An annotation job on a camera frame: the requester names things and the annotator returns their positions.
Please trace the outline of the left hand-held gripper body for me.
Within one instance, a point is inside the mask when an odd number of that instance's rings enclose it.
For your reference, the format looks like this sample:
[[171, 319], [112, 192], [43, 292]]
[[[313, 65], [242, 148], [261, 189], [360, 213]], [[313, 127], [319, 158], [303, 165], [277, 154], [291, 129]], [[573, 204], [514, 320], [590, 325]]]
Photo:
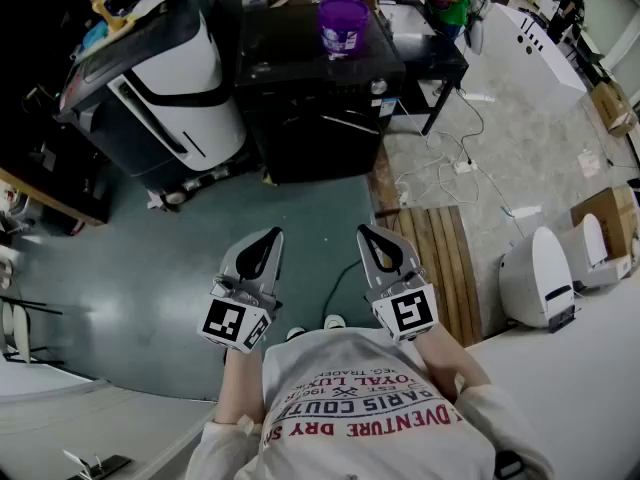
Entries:
[[197, 333], [212, 343], [249, 354], [263, 338], [281, 306], [271, 297], [243, 288], [218, 273], [213, 280], [209, 309]]

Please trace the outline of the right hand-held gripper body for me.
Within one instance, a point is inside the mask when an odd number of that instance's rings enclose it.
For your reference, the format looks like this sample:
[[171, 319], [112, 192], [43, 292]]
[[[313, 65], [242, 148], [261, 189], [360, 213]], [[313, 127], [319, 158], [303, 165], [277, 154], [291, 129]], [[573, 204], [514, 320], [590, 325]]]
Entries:
[[374, 316], [394, 342], [415, 339], [439, 322], [435, 289], [424, 274], [422, 267], [410, 270], [365, 295]]

